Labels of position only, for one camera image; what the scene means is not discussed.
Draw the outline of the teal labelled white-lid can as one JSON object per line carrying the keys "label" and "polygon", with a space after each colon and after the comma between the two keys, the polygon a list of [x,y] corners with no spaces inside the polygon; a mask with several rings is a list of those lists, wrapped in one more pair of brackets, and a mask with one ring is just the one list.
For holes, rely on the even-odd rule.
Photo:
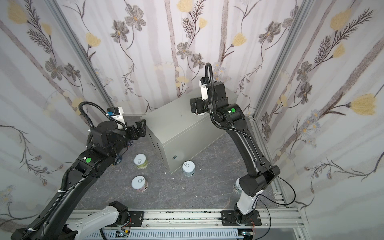
{"label": "teal labelled white-lid can", "polygon": [[203,113],[194,113],[194,114],[197,115],[197,116],[203,116],[203,115],[207,114],[207,112],[203,112]]}

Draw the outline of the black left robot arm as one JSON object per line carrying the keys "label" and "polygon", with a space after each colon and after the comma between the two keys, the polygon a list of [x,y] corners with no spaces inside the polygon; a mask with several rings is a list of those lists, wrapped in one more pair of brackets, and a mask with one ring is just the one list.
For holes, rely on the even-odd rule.
{"label": "black left robot arm", "polygon": [[17,229],[13,240],[71,240],[78,234],[66,222],[89,188],[115,163],[129,142],[145,137],[146,120],[122,130],[105,121],[89,130],[86,150],[65,171],[61,187],[45,209],[27,228]]}

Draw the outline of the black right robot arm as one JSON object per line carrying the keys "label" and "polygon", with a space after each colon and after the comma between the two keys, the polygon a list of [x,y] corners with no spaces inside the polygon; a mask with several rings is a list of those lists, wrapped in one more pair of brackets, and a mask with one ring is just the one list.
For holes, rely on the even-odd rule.
{"label": "black right robot arm", "polygon": [[213,125],[226,131],[240,152],[247,174],[239,179],[242,193],[235,212],[239,218],[248,217],[254,211],[259,195],[280,174],[280,169],[273,166],[258,147],[239,105],[229,103],[224,84],[210,83],[202,78],[199,87],[201,96],[190,99],[191,112],[209,114]]}

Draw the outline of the blue labelled tin can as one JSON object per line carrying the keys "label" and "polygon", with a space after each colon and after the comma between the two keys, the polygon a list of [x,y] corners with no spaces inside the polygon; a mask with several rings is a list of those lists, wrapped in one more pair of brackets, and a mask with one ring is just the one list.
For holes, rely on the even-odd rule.
{"label": "blue labelled tin can", "polygon": [[116,165],[120,164],[121,161],[122,161],[122,156],[119,154],[119,155],[117,155],[113,165],[116,166]]}

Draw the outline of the green labelled can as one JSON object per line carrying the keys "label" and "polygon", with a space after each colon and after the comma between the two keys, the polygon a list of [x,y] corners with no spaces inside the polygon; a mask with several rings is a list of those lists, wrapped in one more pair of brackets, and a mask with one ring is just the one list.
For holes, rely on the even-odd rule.
{"label": "green labelled can", "polygon": [[145,169],[148,166],[147,157],[144,154],[138,154],[133,160],[138,169]]}

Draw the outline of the grey metal cabinet box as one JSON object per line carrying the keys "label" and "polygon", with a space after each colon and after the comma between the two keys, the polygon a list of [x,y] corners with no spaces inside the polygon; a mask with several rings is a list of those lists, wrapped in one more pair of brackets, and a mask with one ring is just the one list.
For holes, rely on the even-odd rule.
{"label": "grey metal cabinet box", "polygon": [[197,116],[191,112],[190,99],[200,96],[201,91],[195,89],[142,116],[146,120],[146,137],[170,173],[226,133],[214,127],[208,113]]}

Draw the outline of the pink labelled white-lid can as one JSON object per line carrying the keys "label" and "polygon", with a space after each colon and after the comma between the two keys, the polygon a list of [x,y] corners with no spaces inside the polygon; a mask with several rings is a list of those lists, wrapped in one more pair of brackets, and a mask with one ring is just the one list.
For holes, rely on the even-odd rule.
{"label": "pink labelled white-lid can", "polygon": [[136,192],[142,193],[148,188],[148,182],[144,176],[136,176],[132,180],[132,188]]}

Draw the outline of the light blue can near cabinet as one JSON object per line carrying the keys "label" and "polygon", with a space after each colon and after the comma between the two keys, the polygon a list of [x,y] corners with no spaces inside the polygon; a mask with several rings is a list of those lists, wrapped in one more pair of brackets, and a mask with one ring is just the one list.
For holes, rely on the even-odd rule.
{"label": "light blue can near cabinet", "polygon": [[195,164],[192,161],[186,161],[182,165],[182,170],[185,176],[191,177],[195,173]]}

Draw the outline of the white-lid can front right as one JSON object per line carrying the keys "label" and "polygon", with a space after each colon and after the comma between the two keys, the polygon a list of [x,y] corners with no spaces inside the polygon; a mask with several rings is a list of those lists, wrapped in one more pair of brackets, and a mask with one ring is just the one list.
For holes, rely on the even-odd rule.
{"label": "white-lid can front right", "polygon": [[242,193],[242,188],[240,186],[240,178],[236,179],[235,181],[235,184],[234,184],[234,190],[238,193],[238,194],[241,194]]}

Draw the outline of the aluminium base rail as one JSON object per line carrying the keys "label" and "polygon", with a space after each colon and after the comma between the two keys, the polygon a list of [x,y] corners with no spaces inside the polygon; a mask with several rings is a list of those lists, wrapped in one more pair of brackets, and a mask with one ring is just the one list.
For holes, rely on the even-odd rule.
{"label": "aluminium base rail", "polygon": [[118,224],[118,212],[75,210],[67,227],[78,234],[76,240],[104,230],[129,233],[139,230],[236,229],[243,240],[308,240],[305,222],[297,209],[256,209],[247,223],[238,224],[233,210],[129,210],[125,224]]}

